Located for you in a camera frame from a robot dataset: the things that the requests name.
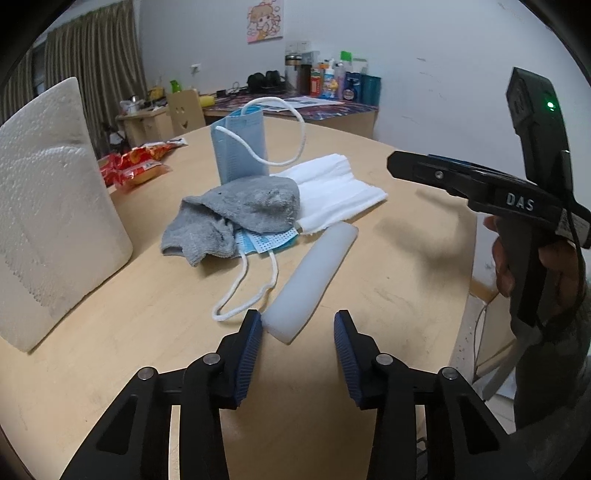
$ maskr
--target curtain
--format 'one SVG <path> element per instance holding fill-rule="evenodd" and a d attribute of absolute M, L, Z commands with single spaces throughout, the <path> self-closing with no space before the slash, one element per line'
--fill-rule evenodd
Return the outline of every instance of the curtain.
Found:
<path fill-rule="evenodd" d="M 28 50 L 0 95 L 0 125 L 33 100 L 33 51 Z"/>
<path fill-rule="evenodd" d="M 98 155 L 108 142 L 102 122 L 115 125 L 119 101 L 146 94 L 132 0 L 94 10 L 47 34 L 45 85 L 76 77 L 90 139 Z"/>

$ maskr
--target black headphones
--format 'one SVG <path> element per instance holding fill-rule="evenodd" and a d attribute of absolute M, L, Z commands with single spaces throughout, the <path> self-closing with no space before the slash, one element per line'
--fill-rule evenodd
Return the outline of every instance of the black headphones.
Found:
<path fill-rule="evenodd" d="M 265 75 L 253 73 L 246 81 L 249 93 L 282 93 L 285 92 L 285 81 L 277 70 L 268 70 Z"/>

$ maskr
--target mask ear loop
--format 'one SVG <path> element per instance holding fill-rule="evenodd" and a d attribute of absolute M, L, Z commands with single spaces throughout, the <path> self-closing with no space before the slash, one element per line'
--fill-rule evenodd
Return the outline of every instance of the mask ear loop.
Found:
<path fill-rule="evenodd" d="M 240 272 L 236 280 L 234 280 L 234 283 L 230 287 L 230 290 L 228 290 L 228 292 L 222 297 L 222 299 L 219 302 L 217 302 L 213 307 L 212 318 L 217 322 L 224 322 L 225 320 L 234 317 L 234 315 L 237 315 L 238 313 L 249 309 L 261 298 L 263 298 L 263 295 L 267 292 L 267 290 L 274 288 L 275 284 L 277 283 L 277 275 L 279 274 L 279 269 L 277 267 L 277 259 L 275 257 L 275 254 L 273 253 L 273 250 L 269 250 L 269 257 L 271 259 L 271 265 L 273 267 L 271 281 L 269 283 L 264 284 L 259 290 L 259 293 L 250 300 L 248 300 L 246 303 L 240 305 L 239 307 L 236 307 L 233 310 L 230 310 L 227 313 L 219 314 L 219 311 L 222 309 L 222 307 L 228 302 L 228 300 L 232 298 L 234 293 L 236 293 L 238 285 L 240 285 L 240 282 L 246 276 L 246 272 L 248 271 L 248 259 L 246 258 L 246 255 L 243 252 L 240 252 L 240 257 L 242 258 L 242 271 Z"/>
<path fill-rule="evenodd" d="M 292 164 L 295 161 L 298 161 L 301 157 L 301 153 L 304 151 L 304 146 L 306 146 L 306 123 L 304 122 L 304 119 L 300 115 L 300 113 L 295 108 L 293 108 L 292 105 L 290 105 L 288 102 L 286 102 L 285 100 L 283 100 L 279 97 L 263 97 L 263 98 L 256 98 L 256 99 L 248 102 L 245 106 L 242 107 L 242 109 L 240 110 L 240 114 L 244 115 L 246 113 L 246 110 L 248 109 L 248 107 L 250 107 L 252 105 L 256 105 L 258 103 L 263 103 L 263 102 L 268 102 L 269 100 L 273 100 L 274 102 L 282 103 L 285 106 L 285 108 L 287 108 L 291 113 L 293 113 L 295 115 L 295 117 L 297 118 L 297 120 L 300 124 L 300 132 L 301 132 L 300 149 L 298 150 L 298 152 L 294 158 L 292 158 L 290 160 L 285 160 L 283 162 L 272 162 L 272 161 L 265 160 L 264 158 L 259 157 L 254 152 L 254 150 L 250 147 L 250 145 L 248 145 L 242 139 L 242 137 L 236 135 L 231 130 L 228 130 L 227 128 L 222 127 L 221 125 L 218 125 L 216 127 L 216 130 L 219 130 L 220 132 L 225 133 L 226 135 L 228 135 L 229 137 L 232 137 L 234 140 L 236 140 L 238 143 L 240 143 L 240 145 L 242 145 L 244 148 L 246 148 L 248 153 L 250 153 L 251 157 L 254 158 L 257 162 L 260 162 L 263 165 L 269 165 L 271 167 L 284 167 L 286 165 Z"/>

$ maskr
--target canvas picture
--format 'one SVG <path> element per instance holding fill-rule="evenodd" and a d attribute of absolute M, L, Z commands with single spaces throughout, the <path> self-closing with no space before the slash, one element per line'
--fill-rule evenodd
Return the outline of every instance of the canvas picture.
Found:
<path fill-rule="evenodd" d="M 283 0 L 268 0 L 249 7 L 246 41 L 269 40 L 283 36 Z"/>

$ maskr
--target metal screw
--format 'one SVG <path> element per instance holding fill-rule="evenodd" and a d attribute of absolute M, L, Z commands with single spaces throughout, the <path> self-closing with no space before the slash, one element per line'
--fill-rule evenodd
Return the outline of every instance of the metal screw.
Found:
<path fill-rule="evenodd" d="M 152 378 L 153 376 L 154 376 L 154 369 L 152 367 L 143 367 L 138 372 L 138 378 L 140 380 L 147 380 L 149 378 Z"/>
<path fill-rule="evenodd" d="M 221 359 L 222 357 L 220 357 L 217 353 L 207 353 L 203 355 L 203 363 L 206 365 L 215 365 Z"/>
<path fill-rule="evenodd" d="M 453 368 L 453 367 L 445 367 L 442 371 L 441 374 L 447 378 L 448 380 L 455 380 L 456 378 L 458 378 L 460 376 L 460 374 L 458 373 L 458 371 Z"/>
<path fill-rule="evenodd" d="M 394 362 L 394 358 L 392 358 L 392 355 L 388 355 L 387 353 L 381 353 L 376 356 L 375 361 L 377 361 L 377 363 L 380 365 L 391 365 L 392 362 Z"/>

